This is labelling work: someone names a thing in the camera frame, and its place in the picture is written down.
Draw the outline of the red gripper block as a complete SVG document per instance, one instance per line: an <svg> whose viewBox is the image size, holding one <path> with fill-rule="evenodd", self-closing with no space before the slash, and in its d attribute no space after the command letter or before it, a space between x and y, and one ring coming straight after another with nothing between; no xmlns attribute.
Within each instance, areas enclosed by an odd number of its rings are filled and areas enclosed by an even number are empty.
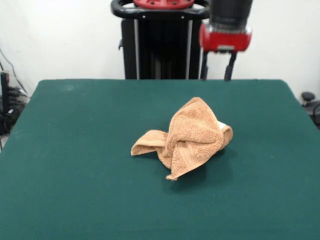
<svg viewBox="0 0 320 240"><path fill-rule="evenodd" d="M226 31L213 28L210 24L202 24L199 30L199 45L203 50L201 63L201 80L208 76L208 52L236 52L230 55L226 66L224 80L230 81L233 74L237 52L248 49L252 39L252 29L249 26L241 30Z"/></svg>

